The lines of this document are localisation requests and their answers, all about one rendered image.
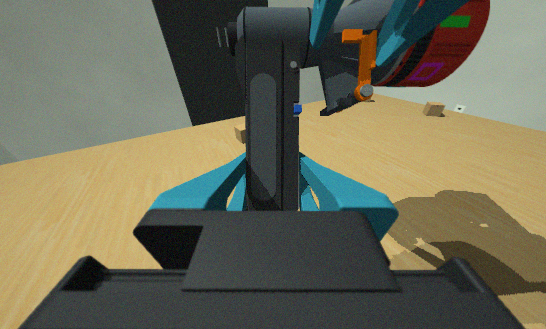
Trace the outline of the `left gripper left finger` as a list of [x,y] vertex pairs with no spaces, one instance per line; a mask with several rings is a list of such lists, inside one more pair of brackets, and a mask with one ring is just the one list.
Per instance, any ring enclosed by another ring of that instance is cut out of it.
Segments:
[[246,152],[221,167],[160,193],[148,210],[154,208],[246,211]]

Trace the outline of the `dark grey hose nozzle with red front ring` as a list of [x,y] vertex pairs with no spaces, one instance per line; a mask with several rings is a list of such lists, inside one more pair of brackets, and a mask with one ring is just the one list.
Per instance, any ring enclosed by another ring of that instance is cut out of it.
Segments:
[[326,102],[320,116],[368,100],[372,86],[431,86],[469,57],[490,13],[490,0],[470,0],[378,67],[376,42],[393,2],[353,0],[339,10],[319,50],[309,40],[313,8],[244,6],[237,22],[228,22],[245,100],[246,211],[300,207],[300,69],[319,68]]

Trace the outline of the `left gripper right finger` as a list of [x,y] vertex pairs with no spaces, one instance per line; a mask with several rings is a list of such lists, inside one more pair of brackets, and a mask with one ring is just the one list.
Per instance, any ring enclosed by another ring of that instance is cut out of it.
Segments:
[[[319,208],[311,189],[319,201]],[[388,196],[329,168],[299,152],[300,211],[358,211],[364,213],[379,241],[398,218]]]

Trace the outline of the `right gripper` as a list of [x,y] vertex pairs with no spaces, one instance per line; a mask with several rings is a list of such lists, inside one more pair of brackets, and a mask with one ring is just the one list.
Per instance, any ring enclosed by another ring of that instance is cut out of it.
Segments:
[[[376,42],[378,67],[388,65],[470,0],[427,0],[414,13],[420,1],[394,0]],[[314,0],[309,36],[313,49],[320,49],[343,2]]]

